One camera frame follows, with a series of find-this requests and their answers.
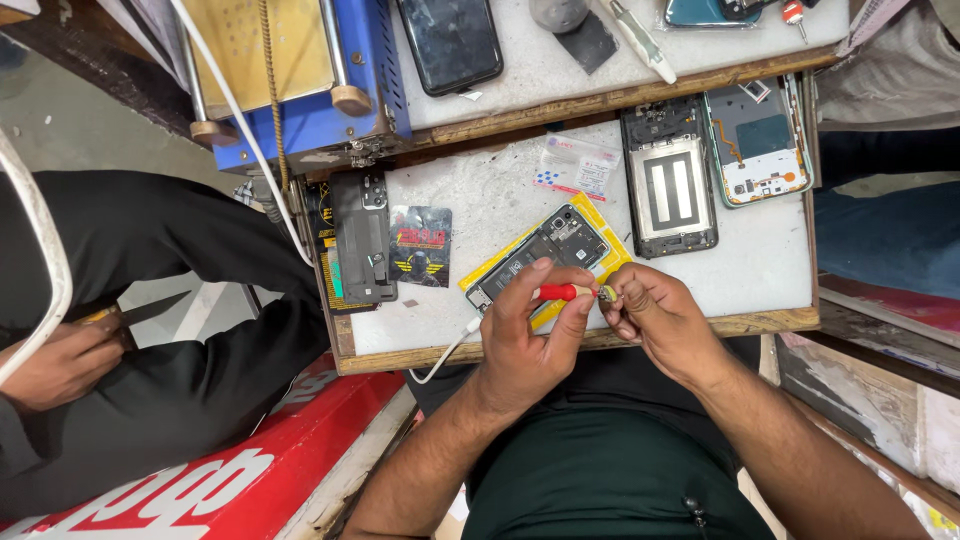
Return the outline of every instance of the yellow mat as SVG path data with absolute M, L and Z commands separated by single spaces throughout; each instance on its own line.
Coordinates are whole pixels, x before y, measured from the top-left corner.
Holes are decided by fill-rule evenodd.
M 263 36 L 255 0 L 185 0 L 213 58 L 241 110 L 270 105 Z M 276 96 L 286 101 L 333 87 L 333 68 L 320 2 L 267 0 L 274 53 Z M 227 100 L 196 46 L 193 47 L 204 93 L 206 115 L 230 116 Z
M 607 278 L 610 276 L 610 274 L 620 268 L 621 264 L 632 260 L 630 257 L 630 252 L 627 251 L 627 248 L 623 245 L 623 242 L 620 241 L 620 238 L 616 237 L 616 233 L 610 228 L 609 225 L 607 225 L 607 220 L 600 215 L 597 207 L 593 205 L 592 201 L 589 199 L 589 197 L 587 197 L 586 194 L 584 194 L 583 191 L 570 199 L 569 203 L 576 207 L 576 209 L 584 215 L 590 225 L 592 225 L 593 228 L 596 229 L 596 231 L 600 233 L 605 240 L 607 240 L 607 245 L 610 246 L 610 252 L 607 253 L 607 256 L 600 259 L 600 262 L 598 262 L 593 268 L 593 274 L 596 275 L 597 282 L 604 284 L 607 282 Z M 531 227 L 526 233 L 518 236 L 516 240 L 510 243 L 510 245 L 500 250 L 496 255 L 488 259 L 487 262 L 481 264 L 479 268 L 467 274 L 462 280 L 459 280 L 457 284 L 460 286 L 460 288 L 464 291 L 470 288 L 470 286 L 482 278 L 488 270 L 493 268 L 494 265 L 509 255 L 517 244 L 529 236 L 534 229 L 540 226 L 540 223 Z M 542 325 L 543 323 L 556 317 L 565 304 L 566 302 L 563 300 L 555 300 L 553 302 L 546 303 L 543 306 L 543 309 L 541 309 L 540 312 L 537 313 L 530 321 L 530 324 L 533 326 L 533 328 Z

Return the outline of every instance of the red screwdriver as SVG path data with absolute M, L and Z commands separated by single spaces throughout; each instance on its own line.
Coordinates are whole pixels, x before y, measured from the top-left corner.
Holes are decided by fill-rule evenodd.
M 799 0 L 790 0 L 783 4 L 783 22 L 791 26 L 796 25 L 800 29 L 800 37 L 804 39 L 804 44 L 809 44 L 809 41 L 806 40 L 806 30 L 804 30 L 802 20 L 804 20 L 804 7 L 801 6 Z
M 581 294 L 592 295 L 604 302 L 615 302 L 616 292 L 609 285 L 600 285 L 600 290 L 593 290 L 589 287 L 565 283 L 562 285 L 543 284 L 534 291 L 531 300 L 565 300 L 567 302 L 580 296 Z

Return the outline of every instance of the plastic packet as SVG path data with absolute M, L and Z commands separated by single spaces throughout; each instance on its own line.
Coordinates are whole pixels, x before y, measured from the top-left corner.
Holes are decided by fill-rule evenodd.
M 547 134 L 533 183 L 606 201 L 607 180 L 622 159 L 621 148 Z
M 717 0 L 666 0 L 663 9 L 657 9 L 654 28 L 661 32 L 678 30 L 752 30 L 762 12 L 745 20 L 727 20 Z

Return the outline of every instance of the hand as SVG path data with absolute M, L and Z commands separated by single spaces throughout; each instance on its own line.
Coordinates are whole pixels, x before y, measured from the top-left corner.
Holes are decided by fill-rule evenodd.
M 533 335 L 530 315 L 542 301 L 530 298 L 544 283 L 598 286 L 589 270 L 554 268 L 544 257 L 520 270 L 496 297 L 480 324 L 484 361 L 472 378 L 481 404 L 492 412 L 519 416 L 573 371 L 593 297 L 567 302 L 549 337 Z
M 51 409 L 83 396 L 120 362 L 123 346 L 113 335 L 119 323 L 116 315 L 108 315 L 85 325 L 57 326 L 47 342 L 0 386 L 0 394 L 21 414 Z M 0 352 L 0 364 L 21 345 L 23 341 Z
M 613 331 L 642 345 L 670 379 L 696 391 L 724 380 L 740 365 L 713 334 L 683 282 L 635 262 L 607 279 L 616 302 L 600 303 Z

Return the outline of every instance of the disassembled smartphone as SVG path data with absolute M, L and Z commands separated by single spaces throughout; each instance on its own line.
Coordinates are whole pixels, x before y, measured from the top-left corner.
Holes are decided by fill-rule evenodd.
M 375 304 L 396 300 L 396 282 L 389 279 L 390 215 L 383 171 L 332 173 L 328 184 L 344 301 Z
M 634 249 L 644 258 L 716 245 L 703 100 L 690 95 L 620 112 Z
M 663 22 L 675 28 L 750 28 L 758 19 L 760 12 L 742 20 L 729 20 L 717 0 L 667 0 L 663 12 Z
M 777 0 L 715 0 L 728 20 L 743 20 Z
M 610 246 L 573 205 L 560 206 L 493 268 L 471 285 L 464 295 L 483 315 L 500 291 L 524 266 L 550 257 L 557 266 L 593 268 Z
M 796 85 L 777 78 L 706 93 L 724 204 L 750 205 L 813 186 Z

